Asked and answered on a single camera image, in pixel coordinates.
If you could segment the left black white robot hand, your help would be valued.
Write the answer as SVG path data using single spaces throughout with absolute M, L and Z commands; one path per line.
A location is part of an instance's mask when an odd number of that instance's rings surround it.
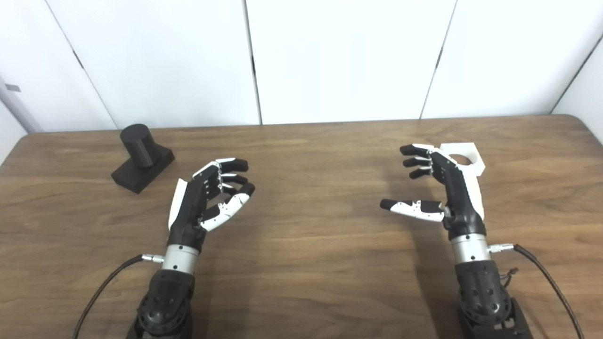
M 240 175 L 248 170 L 248 161 L 229 157 L 207 163 L 189 182 L 179 179 L 167 245 L 202 251 L 205 236 L 236 215 L 254 193 L 254 184 Z

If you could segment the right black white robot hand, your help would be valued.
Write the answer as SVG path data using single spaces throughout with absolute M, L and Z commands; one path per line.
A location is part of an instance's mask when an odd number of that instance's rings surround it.
M 400 147 L 407 159 L 406 168 L 416 169 L 409 178 L 435 178 L 444 185 L 446 201 L 403 200 L 384 198 L 383 210 L 420 220 L 442 222 L 450 240 L 470 234 L 486 236 L 484 204 L 478 177 L 485 171 L 485 163 L 474 143 L 443 143 L 439 147 L 409 144 Z

